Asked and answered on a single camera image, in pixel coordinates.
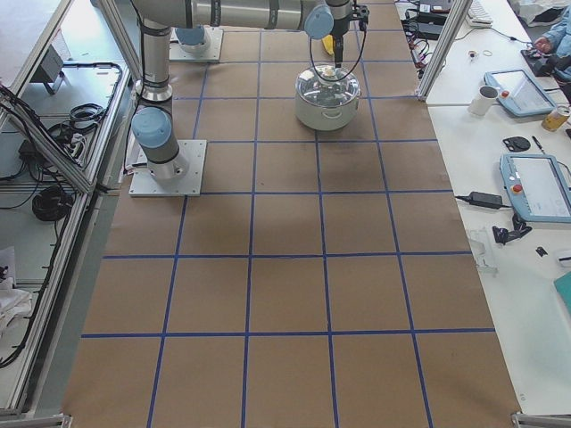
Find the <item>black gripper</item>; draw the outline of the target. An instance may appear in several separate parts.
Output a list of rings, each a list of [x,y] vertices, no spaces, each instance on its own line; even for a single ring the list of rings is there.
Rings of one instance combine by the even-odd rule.
[[[334,18],[330,35],[334,37],[335,67],[341,68],[341,37],[349,31],[352,21],[364,21],[368,24],[369,10],[357,0],[329,0],[329,9]]]

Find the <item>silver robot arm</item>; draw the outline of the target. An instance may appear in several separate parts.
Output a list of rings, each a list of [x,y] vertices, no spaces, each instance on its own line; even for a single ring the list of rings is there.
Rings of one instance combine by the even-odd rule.
[[[124,59],[138,62],[143,55],[134,45],[120,15],[116,1],[92,1],[103,15]],[[221,28],[195,25],[191,29],[173,28],[170,31],[171,62],[211,62],[220,60],[224,31]]]
[[[254,184],[257,148],[369,142],[360,106],[362,51],[353,1],[137,1],[144,76],[132,131],[145,173],[174,185],[197,176],[190,147],[209,139],[210,193]]]

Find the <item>person hand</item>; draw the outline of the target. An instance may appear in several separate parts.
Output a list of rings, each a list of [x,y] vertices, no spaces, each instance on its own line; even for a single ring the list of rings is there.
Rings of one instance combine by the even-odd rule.
[[[543,54],[549,54],[552,51],[552,43],[547,37],[539,37],[534,41],[534,48]]]

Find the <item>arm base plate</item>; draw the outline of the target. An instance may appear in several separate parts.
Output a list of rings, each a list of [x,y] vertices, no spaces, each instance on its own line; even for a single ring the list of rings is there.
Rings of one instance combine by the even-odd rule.
[[[133,197],[199,196],[207,151],[206,140],[178,140],[178,156],[168,163],[149,163],[139,150],[128,194]]]
[[[223,35],[220,28],[174,28],[170,36],[170,61],[218,63]]]

